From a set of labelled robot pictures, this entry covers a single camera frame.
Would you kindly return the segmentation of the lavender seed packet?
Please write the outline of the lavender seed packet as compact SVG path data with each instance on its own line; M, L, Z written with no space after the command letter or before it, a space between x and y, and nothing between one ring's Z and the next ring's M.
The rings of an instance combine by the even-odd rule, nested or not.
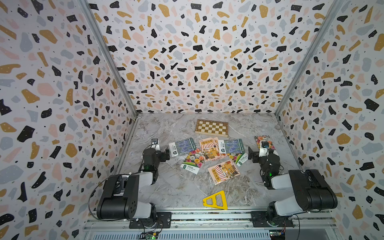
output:
M243 154L245 152L241 139L218 140L218 144L221 154Z
M190 152L195 151L197 147L193 138L187 138L184 140L170 143L169 149L171 156L176 157L179 155L189 154Z

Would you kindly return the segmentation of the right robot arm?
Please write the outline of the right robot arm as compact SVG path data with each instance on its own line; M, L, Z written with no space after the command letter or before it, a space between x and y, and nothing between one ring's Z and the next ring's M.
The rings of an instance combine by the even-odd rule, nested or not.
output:
M262 216L272 227L290 225L290 217L306 212L335 209L337 196L318 170L289 170L285 174L278 153L267 142L255 152L249 148L248 159L260 165L260 176L268 190L291 189L293 195L269 203Z

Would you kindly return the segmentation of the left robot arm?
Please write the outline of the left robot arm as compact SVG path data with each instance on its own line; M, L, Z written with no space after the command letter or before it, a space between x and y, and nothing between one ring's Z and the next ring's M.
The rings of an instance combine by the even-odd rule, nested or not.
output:
M170 159L170 150L161 152L155 145L144 149L142 163L135 173L111 175L103 180L103 192L96 212L88 204L91 216L99 221L130 221L130 229L167 229L172 213L158 213L153 203L139 201L139 190L154 185L159 165Z

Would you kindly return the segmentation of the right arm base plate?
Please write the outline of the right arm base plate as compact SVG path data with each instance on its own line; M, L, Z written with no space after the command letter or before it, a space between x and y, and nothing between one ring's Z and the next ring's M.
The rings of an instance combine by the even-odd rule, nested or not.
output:
M294 227L293 221L289 217L274 216L268 211L252 211L250 221L254 228L283 228L283 227Z

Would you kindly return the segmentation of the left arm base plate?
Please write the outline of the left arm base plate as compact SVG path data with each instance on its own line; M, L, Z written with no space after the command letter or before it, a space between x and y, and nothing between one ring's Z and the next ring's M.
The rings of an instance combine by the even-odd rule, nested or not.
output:
M171 212L156 212L152 213L146 219L134 219L130 221L129 229L169 229L171 227L172 213Z

